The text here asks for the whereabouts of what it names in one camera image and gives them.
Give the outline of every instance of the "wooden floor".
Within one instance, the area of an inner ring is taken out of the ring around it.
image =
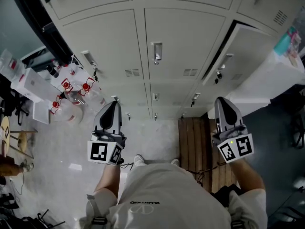
[[[179,141],[181,167],[196,173],[208,192],[217,192],[223,186],[236,184],[230,166],[224,162],[218,149],[212,148],[211,131],[215,130],[214,120],[203,118],[179,119]]]

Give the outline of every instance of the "stool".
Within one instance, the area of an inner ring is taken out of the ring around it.
[[[12,134],[13,133],[18,133],[18,138],[13,136]],[[17,144],[17,148],[13,147],[12,145],[10,145],[10,148],[14,149],[15,151],[17,151],[18,153],[21,153],[29,158],[32,158],[34,159],[34,157],[28,155],[25,153],[25,151],[27,150],[27,147],[28,147],[28,140],[27,140],[27,133],[37,133],[37,131],[10,131],[10,137],[17,140],[18,141],[18,144]]]

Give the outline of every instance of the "white sneaker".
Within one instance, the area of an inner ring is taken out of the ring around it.
[[[145,166],[145,160],[143,159],[143,157],[141,155],[136,155],[134,157],[134,164],[136,167],[138,166]]]
[[[178,167],[180,167],[180,161],[179,161],[179,159],[173,159],[172,161],[171,161],[171,165],[174,165],[174,166],[178,166]]]
[[[30,163],[29,165],[25,165],[24,163],[21,163],[20,166],[23,168],[23,172],[30,172],[34,169],[33,163]]]

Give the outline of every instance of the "desk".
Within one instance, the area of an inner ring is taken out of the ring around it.
[[[5,156],[10,148],[10,121],[7,116],[5,116],[1,122],[1,139],[5,142]]]

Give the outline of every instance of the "white floor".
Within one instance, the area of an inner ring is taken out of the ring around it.
[[[73,228],[75,220],[84,215],[86,194],[93,192],[104,166],[87,161],[87,140],[90,138],[93,119],[94,115],[85,111],[82,122],[71,127],[67,123],[45,125],[32,120],[30,115],[24,116],[20,127],[17,117],[10,117],[11,130],[38,130],[33,136],[32,146],[29,141],[29,151],[34,155],[34,170],[24,173],[22,195],[16,193],[20,206],[15,212],[18,217],[34,218],[38,212],[42,214],[49,209],[47,220],[66,221],[61,228]],[[122,154],[125,163],[133,162],[136,154],[143,155],[148,162],[170,162],[179,156],[177,120],[123,119],[121,131],[127,137]],[[8,155],[15,158],[16,164],[24,159],[12,149]],[[122,170],[121,184],[128,171],[129,168]],[[22,181],[22,174],[13,177],[19,192]]]

